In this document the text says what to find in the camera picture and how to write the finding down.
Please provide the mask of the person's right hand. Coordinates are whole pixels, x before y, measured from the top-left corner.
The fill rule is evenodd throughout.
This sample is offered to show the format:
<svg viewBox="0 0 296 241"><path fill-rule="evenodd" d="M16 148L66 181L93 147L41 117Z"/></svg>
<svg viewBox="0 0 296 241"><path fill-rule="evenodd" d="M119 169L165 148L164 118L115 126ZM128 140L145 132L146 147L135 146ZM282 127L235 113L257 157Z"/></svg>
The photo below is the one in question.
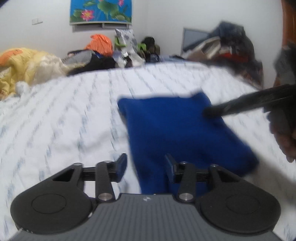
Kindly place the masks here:
<svg viewBox="0 0 296 241"><path fill-rule="evenodd" d="M268 115L269 129L273 134L282 153L285 154L287 161L293 163L295 161L295 130L289 135L280 133L280 123L276 118L277 112L271 111Z"/></svg>

